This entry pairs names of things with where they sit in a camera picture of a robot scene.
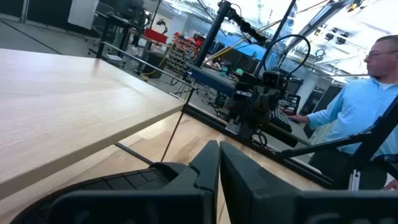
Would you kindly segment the blue board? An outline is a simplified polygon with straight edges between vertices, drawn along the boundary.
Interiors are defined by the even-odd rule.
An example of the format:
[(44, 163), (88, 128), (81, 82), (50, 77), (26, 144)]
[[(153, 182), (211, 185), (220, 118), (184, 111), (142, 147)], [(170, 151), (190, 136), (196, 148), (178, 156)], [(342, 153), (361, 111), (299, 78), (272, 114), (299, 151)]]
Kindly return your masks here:
[[(241, 36), (236, 34), (229, 34), (229, 35), (218, 34), (216, 36), (216, 40), (218, 41), (218, 48), (215, 50), (214, 54), (218, 53), (220, 50), (224, 49), (225, 47), (230, 47), (232, 45), (237, 44), (239, 41), (241, 41)], [(265, 47), (256, 44), (250, 45), (249, 42), (247, 42), (246, 40), (244, 40), (243, 43), (235, 46), (234, 49), (250, 56), (256, 54), (256, 58), (258, 60), (262, 59), (266, 52)]]

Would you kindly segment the white panel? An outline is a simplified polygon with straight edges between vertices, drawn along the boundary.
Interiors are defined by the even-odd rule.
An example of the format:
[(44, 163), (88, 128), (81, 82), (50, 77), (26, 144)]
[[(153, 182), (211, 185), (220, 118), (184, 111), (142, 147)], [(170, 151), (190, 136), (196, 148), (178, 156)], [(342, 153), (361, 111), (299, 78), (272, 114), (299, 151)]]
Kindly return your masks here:
[(99, 0), (72, 0), (68, 23), (90, 30)]

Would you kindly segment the black jointed stand arm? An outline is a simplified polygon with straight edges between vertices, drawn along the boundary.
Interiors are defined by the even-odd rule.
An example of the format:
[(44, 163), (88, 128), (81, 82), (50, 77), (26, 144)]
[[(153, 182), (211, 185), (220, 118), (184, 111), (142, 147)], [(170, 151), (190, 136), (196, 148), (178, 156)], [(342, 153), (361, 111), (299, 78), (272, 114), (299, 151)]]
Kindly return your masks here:
[(267, 41), (267, 37), (261, 35), (256, 31), (250, 23), (246, 22), (237, 12), (234, 8), (231, 7), (229, 12), (227, 13), (227, 18), (228, 20), (233, 20), (237, 25), (239, 26), (240, 31), (242, 34), (247, 33), (250, 35), (252, 38), (254, 38), (257, 42), (260, 42), (261, 44), (265, 44)]

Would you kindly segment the black backlit keyboard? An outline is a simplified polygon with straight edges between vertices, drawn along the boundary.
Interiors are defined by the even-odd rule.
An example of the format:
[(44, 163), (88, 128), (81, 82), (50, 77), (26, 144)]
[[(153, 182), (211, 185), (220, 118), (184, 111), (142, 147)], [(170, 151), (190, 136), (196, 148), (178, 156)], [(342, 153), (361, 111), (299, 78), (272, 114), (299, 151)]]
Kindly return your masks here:
[(273, 111), (270, 111), (269, 122), (289, 133), (292, 132), (292, 127), (289, 123), (289, 118), (285, 113), (283, 113), (278, 108), (276, 108)]

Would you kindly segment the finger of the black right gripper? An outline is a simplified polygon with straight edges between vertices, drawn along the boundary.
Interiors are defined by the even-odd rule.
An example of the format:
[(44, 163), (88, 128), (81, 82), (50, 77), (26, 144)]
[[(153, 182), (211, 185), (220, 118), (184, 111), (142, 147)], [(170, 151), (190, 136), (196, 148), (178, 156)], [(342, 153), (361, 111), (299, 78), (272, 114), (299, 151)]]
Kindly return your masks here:
[(270, 120), (275, 118), (275, 109), (277, 106), (277, 95), (269, 95), (268, 107)]
[(265, 94), (259, 95), (259, 98), (257, 99), (257, 120), (259, 122), (266, 122), (267, 121), (267, 109), (266, 109), (266, 103), (265, 101)]

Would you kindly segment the red bin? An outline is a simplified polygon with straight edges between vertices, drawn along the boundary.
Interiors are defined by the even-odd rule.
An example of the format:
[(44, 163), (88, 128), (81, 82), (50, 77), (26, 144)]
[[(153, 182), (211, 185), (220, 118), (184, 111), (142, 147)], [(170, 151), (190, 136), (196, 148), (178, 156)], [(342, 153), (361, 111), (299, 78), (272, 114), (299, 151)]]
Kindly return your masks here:
[(160, 42), (160, 43), (163, 43), (163, 44), (166, 44), (166, 43), (167, 43), (168, 37), (167, 37), (166, 35), (163, 35), (163, 34), (157, 32), (157, 31), (155, 31), (155, 30), (146, 29), (146, 30), (144, 31), (144, 35), (145, 35), (147, 38), (150, 38), (151, 40), (154, 40), (154, 41), (156, 41), (156, 42)]

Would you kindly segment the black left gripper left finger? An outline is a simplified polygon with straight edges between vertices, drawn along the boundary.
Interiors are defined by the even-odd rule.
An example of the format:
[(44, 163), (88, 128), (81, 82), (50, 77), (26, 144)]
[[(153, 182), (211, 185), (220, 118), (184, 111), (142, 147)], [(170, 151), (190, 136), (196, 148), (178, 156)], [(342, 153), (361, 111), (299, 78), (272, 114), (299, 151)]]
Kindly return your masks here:
[(48, 224), (215, 224), (220, 148), (215, 140), (185, 165), (156, 162), (158, 178), (136, 189), (94, 190), (59, 196)]

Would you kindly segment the grey desk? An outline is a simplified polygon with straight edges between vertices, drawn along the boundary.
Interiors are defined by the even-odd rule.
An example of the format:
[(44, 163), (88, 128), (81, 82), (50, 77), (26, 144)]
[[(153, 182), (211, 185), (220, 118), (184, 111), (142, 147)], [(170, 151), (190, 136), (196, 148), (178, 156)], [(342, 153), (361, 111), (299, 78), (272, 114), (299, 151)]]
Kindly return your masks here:
[[(196, 82), (209, 86), (215, 89), (217, 92), (222, 93), (228, 97), (233, 96), (236, 82), (208, 68), (200, 68), (192, 63), (186, 63), (186, 66), (187, 66), (187, 73)], [(308, 140), (308, 137), (306, 137), (304, 131), (301, 129), (299, 125), (294, 124), (292, 121), (289, 121), (288, 124), (292, 128), (291, 132), (288, 132), (287, 130), (281, 128), (278, 125), (275, 125), (274, 123), (269, 123), (266, 126), (266, 131), (271, 136), (279, 139), (280, 141), (290, 146), (295, 146), (296, 142), (301, 142), (306, 146), (311, 145), (310, 141)]]

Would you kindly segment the black workbench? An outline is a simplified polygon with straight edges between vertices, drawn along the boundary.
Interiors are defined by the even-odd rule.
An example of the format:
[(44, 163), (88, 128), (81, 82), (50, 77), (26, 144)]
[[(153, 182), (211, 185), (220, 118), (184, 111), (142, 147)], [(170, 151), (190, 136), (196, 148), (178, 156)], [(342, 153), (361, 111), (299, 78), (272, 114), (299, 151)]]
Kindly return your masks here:
[(104, 27), (102, 33), (100, 35), (100, 40), (98, 42), (98, 50), (94, 50), (92, 48), (88, 49), (88, 55), (95, 54), (96, 58), (103, 58), (102, 53), (104, 50), (104, 45), (106, 44), (106, 33), (110, 30), (110, 26), (113, 25), (115, 27), (123, 28), (123, 35), (119, 45), (120, 50), (126, 50), (127, 43), (130, 38), (130, 33), (134, 32), (136, 35), (140, 36), (144, 32), (144, 26), (139, 26), (129, 22), (122, 17), (119, 17), (111, 12), (107, 12), (106, 14), (102, 12), (95, 12), (95, 17), (99, 17), (105, 20)]

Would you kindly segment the person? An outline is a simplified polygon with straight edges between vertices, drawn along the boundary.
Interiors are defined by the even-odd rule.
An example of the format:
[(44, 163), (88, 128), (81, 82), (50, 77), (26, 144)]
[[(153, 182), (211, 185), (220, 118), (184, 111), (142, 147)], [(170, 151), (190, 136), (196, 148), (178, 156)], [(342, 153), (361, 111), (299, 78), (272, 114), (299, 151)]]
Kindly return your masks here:
[[(351, 82), (337, 94), (325, 110), (306, 116), (310, 128), (332, 123), (325, 142), (358, 134), (374, 124), (398, 95), (398, 35), (377, 39), (364, 59), (369, 79)], [(359, 143), (315, 152), (308, 164), (322, 174), (335, 179), (359, 147)], [(381, 144), (372, 159), (377, 156), (398, 154), (398, 127)], [(389, 190), (387, 172), (378, 166), (364, 167), (360, 171), (359, 189)]]

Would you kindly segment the rack of parts bins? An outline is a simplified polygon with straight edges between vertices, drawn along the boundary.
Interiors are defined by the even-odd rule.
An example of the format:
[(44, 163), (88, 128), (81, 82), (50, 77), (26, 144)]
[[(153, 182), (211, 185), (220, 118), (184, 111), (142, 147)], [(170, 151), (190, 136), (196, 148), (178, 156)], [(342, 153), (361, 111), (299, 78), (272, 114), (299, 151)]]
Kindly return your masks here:
[(187, 63), (193, 63), (200, 46), (191, 37), (185, 38), (182, 33), (173, 35), (171, 48), (168, 52), (166, 66), (182, 75), (187, 71)]

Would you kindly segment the black aluminium table frame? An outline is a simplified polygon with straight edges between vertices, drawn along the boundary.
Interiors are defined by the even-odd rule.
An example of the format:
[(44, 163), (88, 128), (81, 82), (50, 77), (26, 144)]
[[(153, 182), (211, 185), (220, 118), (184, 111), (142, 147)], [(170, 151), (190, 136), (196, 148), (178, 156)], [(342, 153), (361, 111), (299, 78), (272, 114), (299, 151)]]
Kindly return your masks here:
[[(379, 166), (382, 170), (393, 176), (398, 180), (398, 154), (383, 155), (375, 159), (372, 156), (381, 146), (382, 142), (387, 139), (388, 135), (398, 125), (398, 96), (392, 101), (385, 113), (378, 117), (378, 119), (369, 128), (364, 131), (350, 135), (347, 138), (329, 141), (326, 143), (305, 146), (300, 149), (286, 149), (284, 151), (277, 151), (271, 149), (267, 145), (261, 147), (259, 140), (254, 142), (245, 141), (234, 133), (226, 129), (227, 123), (223, 120), (206, 114), (204, 111), (195, 108), (193, 105), (186, 103), (182, 109), (182, 113), (207, 124), (211, 128), (229, 136), (241, 144), (252, 148), (258, 153), (266, 156), (273, 161), (293, 170), (299, 175), (321, 185), (326, 189), (353, 189), (358, 188), (360, 183), (360, 171), (364, 167)], [(294, 158), (313, 152), (321, 152), (327, 149), (337, 149), (337, 147), (347, 146), (359, 143), (357, 151), (348, 158), (347, 163), (343, 166), (339, 176), (332, 179), (314, 167), (308, 164), (302, 164)]]

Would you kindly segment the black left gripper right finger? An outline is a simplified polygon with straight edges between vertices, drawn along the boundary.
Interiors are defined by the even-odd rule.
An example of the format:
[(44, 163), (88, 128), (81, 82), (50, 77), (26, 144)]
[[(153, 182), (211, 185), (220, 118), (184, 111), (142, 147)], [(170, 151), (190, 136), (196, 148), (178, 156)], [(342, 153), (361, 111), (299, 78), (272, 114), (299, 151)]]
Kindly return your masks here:
[(398, 224), (398, 194), (300, 190), (228, 142), (220, 152), (231, 224)]

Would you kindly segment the black stand pole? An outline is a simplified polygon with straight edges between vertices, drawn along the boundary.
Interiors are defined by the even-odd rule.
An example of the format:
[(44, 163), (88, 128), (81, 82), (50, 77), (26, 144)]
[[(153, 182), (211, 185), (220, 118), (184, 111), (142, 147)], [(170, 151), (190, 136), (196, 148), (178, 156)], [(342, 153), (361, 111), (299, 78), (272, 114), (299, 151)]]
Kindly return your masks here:
[(219, 9), (217, 12), (217, 16), (215, 17), (212, 26), (210, 28), (210, 31), (196, 57), (196, 60), (194, 62), (194, 66), (196, 67), (201, 67), (202, 63), (205, 60), (205, 57), (208, 53), (209, 48), (211, 47), (212, 42), (214, 41), (221, 24), (223, 23), (225, 17), (227, 16), (229, 10), (231, 9), (231, 3), (228, 1), (221, 1), (219, 5)]

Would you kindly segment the person's hand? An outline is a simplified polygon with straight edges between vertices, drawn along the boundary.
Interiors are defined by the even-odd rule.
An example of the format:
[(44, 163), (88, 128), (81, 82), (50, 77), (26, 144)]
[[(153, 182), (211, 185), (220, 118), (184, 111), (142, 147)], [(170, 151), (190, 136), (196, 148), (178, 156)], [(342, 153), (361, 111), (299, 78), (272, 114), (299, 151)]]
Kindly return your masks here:
[(302, 115), (290, 115), (288, 116), (289, 119), (296, 123), (305, 123), (305, 124), (310, 124), (310, 119), (308, 116), (302, 116)]

